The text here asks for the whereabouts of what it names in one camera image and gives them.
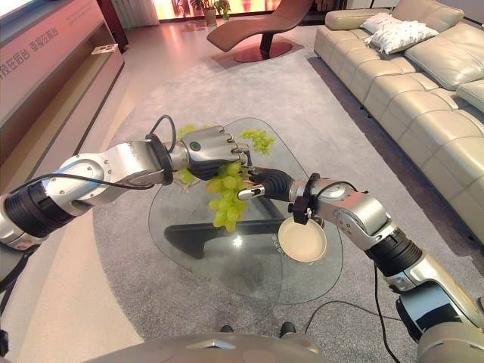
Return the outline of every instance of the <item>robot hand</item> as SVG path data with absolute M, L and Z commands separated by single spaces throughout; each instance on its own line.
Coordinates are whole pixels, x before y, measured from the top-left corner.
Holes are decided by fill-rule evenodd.
M 221 126 L 190 132 L 181 142 L 188 153 L 188 170 L 202 180 L 213 178 L 226 163 L 247 162 L 247 145 L 235 143 Z
M 289 191 L 294 179 L 288 174 L 277 169 L 263 169 L 254 166 L 249 166 L 247 172 L 249 180 L 256 185 L 241 191 L 238 194 L 239 199 L 249 200 L 253 197 L 263 196 L 289 202 Z

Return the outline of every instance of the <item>glass tabletop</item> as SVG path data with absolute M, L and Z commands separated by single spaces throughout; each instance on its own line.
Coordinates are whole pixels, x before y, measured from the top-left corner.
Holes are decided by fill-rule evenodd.
M 229 123 L 225 130 L 236 140 L 245 129 L 266 130 L 275 138 L 269 155 L 253 151 L 254 166 L 285 171 L 307 180 L 297 159 L 271 126 L 254 118 Z M 172 261 L 205 281 L 244 296 L 272 303 L 294 304 L 316 299 L 337 282 L 343 265 L 340 233 L 324 223 L 327 253 L 323 259 L 303 263 L 287 257 L 278 243 L 279 225 L 291 214 L 287 203 L 256 198 L 249 202 L 235 232 L 212 226 L 208 204 L 213 194 L 200 181 L 186 190 L 161 188 L 150 208 L 149 229 L 154 243 Z

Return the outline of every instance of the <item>green grapes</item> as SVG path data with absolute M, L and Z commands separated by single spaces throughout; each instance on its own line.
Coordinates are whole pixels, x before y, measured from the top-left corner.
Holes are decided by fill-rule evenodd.
M 176 132 L 176 141 L 180 141 L 186 134 L 195 131 L 197 128 L 194 125 L 186 125 Z
M 259 129 L 243 130 L 239 137 L 251 138 L 254 143 L 254 150 L 264 155 L 268 155 L 271 152 L 271 146 L 275 142 L 275 138 L 268 136 L 266 130 Z
M 237 193 L 246 187 L 239 172 L 239 163 L 222 166 L 218 175 L 207 182 L 205 187 L 208 193 L 220 194 L 220 198 L 209 202 L 209 208 L 216 211 L 213 226 L 225 227 L 228 232 L 235 231 L 236 222 L 249 206 L 248 202 L 237 198 Z
M 188 169 L 182 169 L 177 171 L 178 177 L 183 184 L 190 184 L 195 180 L 194 175 L 188 171 Z
M 227 189 L 235 189 L 237 187 L 237 180 L 233 176 L 224 177 L 224 187 Z

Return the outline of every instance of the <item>carpet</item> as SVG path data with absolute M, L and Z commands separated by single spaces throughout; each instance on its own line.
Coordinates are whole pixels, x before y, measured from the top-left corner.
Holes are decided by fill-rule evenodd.
M 321 80 L 314 65 L 324 65 L 315 59 L 313 39 L 303 41 L 303 48 L 297 51 L 256 64 L 207 59 L 151 93 L 119 128 L 112 144 L 143 139 L 164 113 L 178 127 L 226 124 L 243 117 L 262 119 L 281 136 L 308 174 L 319 172 L 369 190 L 403 231 L 429 250 L 473 299 L 481 296 L 484 278 L 473 263 L 479 258 L 475 246 L 461 240 L 455 252 L 455 246 L 444 241 Z M 168 129 L 161 128 L 163 139 L 169 140 Z M 376 311 L 373 263 L 344 236 L 343 272 L 338 283 L 323 297 L 303 304 L 284 306 L 246 298 L 189 274 L 160 253 L 150 238 L 148 213 L 156 192 L 157 188 L 130 191 L 95 210 L 96 241 L 106 276 L 144 339 L 216 331 L 224 324 L 237 332 L 275 336 L 284 321 L 303 329 L 315 308 L 332 299 Z M 397 316 L 397 296 L 379 280 L 383 314 Z M 417 345 L 403 324 L 387 320 L 386 327 L 397 357 L 413 362 Z M 309 334 L 333 361 L 391 361 L 383 347 L 378 318 L 352 307 L 325 306 L 315 316 Z

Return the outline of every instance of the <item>chaise lounge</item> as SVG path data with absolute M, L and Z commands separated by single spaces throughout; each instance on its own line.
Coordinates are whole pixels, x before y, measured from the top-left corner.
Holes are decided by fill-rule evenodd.
M 278 57 L 293 46 L 287 42 L 272 43 L 274 34 L 296 27 L 308 13 L 312 0 L 282 0 L 278 8 L 262 19 L 234 20 L 213 30 L 206 38 L 222 51 L 230 51 L 244 39 L 262 34 L 258 48 L 249 48 L 235 55 L 238 62 L 257 62 Z

